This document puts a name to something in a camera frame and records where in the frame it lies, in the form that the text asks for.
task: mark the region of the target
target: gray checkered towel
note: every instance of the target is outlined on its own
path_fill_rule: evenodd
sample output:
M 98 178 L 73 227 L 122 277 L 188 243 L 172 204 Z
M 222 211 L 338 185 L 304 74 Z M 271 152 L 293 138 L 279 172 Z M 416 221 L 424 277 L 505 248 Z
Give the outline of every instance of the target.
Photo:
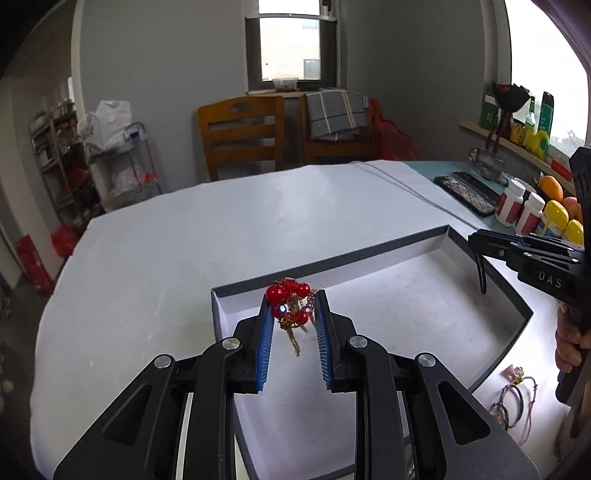
M 352 140 L 359 127 L 367 125 L 365 109 L 369 99 L 345 90 L 307 93 L 310 138 L 313 140 Z

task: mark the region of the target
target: white plastic bag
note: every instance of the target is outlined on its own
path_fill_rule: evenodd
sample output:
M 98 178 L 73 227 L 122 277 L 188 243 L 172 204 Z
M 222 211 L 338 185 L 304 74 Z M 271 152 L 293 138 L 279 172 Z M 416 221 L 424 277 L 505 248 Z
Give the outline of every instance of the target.
M 125 143 L 125 128 L 132 123 L 125 100 L 101 100 L 96 112 L 78 123 L 78 134 L 94 151 L 107 151 Z

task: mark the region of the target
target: red packaging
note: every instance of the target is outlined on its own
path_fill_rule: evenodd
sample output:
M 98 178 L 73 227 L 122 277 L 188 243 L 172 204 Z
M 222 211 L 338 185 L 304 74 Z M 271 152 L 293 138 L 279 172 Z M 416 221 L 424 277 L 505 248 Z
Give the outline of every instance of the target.
M 16 248 L 25 275 L 35 288 L 35 291 L 40 295 L 51 295 L 53 293 L 53 282 L 41 262 L 31 236 L 25 235 L 17 240 Z
M 573 173 L 564 165 L 558 163 L 556 160 L 552 160 L 550 167 L 552 167 L 552 170 L 558 172 L 562 177 L 564 177 L 568 181 L 573 180 Z

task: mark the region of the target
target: wooden shelf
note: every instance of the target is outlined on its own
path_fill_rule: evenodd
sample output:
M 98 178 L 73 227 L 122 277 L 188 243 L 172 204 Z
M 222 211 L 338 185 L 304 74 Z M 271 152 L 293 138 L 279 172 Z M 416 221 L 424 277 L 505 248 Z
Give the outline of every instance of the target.
M 489 134 L 488 130 L 485 130 L 484 128 L 480 127 L 479 125 L 476 125 L 473 122 L 469 122 L 468 120 L 460 120 L 460 127 L 471 130 L 472 132 L 482 135 L 483 137 L 488 137 Z M 541 171 L 543 171 L 545 174 L 552 175 L 571 194 L 575 194 L 574 184 L 572 182 L 568 181 L 560 173 L 553 170 L 550 167 L 550 165 L 548 165 L 546 162 L 540 160 L 538 157 L 529 153 L 525 148 L 522 148 L 519 145 L 515 145 L 506 138 L 500 138 L 499 145 L 506 148 L 507 150 L 511 150 L 513 153 L 519 155 L 524 160 L 527 160 L 536 168 L 539 168 Z

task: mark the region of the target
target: yellow bottle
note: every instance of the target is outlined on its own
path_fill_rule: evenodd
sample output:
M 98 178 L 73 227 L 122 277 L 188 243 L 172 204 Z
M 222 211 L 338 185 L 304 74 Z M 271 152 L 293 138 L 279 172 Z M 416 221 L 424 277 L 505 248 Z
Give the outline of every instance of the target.
M 535 229 L 536 235 L 562 238 L 569 223 L 569 214 L 556 200 L 550 200 L 544 209 L 544 214 Z
M 563 240 L 572 244 L 584 245 L 583 225 L 578 220 L 571 220 L 564 229 Z

